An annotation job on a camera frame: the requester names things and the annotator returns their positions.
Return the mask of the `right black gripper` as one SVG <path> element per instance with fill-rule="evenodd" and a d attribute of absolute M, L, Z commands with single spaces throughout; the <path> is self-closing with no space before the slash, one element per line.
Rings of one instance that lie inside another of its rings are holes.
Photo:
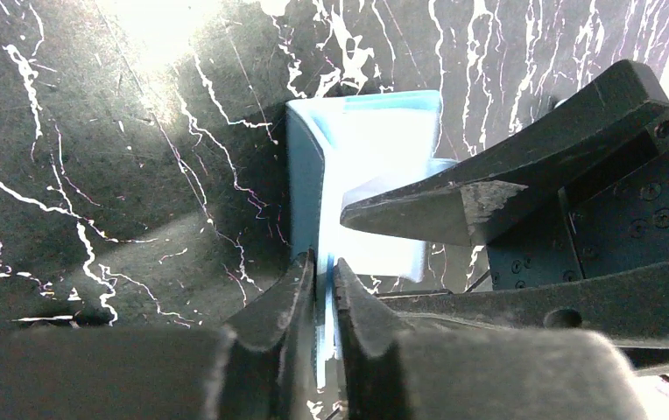
<path fill-rule="evenodd" d="M 340 223 L 425 242 L 492 242 L 494 291 L 380 295 L 396 312 L 497 330 L 590 330 L 641 375 L 669 374 L 669 150 L 582 202 L 553 197 L 667 111 L 651 68 L 620 60 L 501 143 L 346 205 Z"/>

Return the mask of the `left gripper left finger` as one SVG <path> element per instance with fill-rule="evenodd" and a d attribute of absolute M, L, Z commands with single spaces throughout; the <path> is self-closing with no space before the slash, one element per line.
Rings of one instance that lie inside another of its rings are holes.
<path fill-rule="evenodd" d="M 215 330 L 40 327 L 0 346 L 0 419 L 303 419 L 316 258 Z"/>

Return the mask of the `blue card holder wallet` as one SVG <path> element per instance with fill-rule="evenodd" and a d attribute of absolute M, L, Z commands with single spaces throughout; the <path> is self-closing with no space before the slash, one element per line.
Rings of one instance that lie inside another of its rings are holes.
<path fill-rule="evenodd" d="M 344 227 L 345 206 L 407 186 L 447 169 L 436 158 L 440 94 L 416 90 L 295 99 L 285 106 L 292 252 L 315 254 L 313 374 L 327 383 L 326 364 L 339 355 L 332 270 L 344 259 L 358 275 L 419 283 L 423 241 Z"/>

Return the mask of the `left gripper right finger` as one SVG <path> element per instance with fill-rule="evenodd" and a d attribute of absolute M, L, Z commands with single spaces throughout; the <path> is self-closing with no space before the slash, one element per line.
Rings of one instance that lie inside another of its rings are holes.
<path fill-rule="evenodd" d="M 644 419 L 629 362 L 585 331 L 417 326 L 333 269 L 353 419 Z"/>

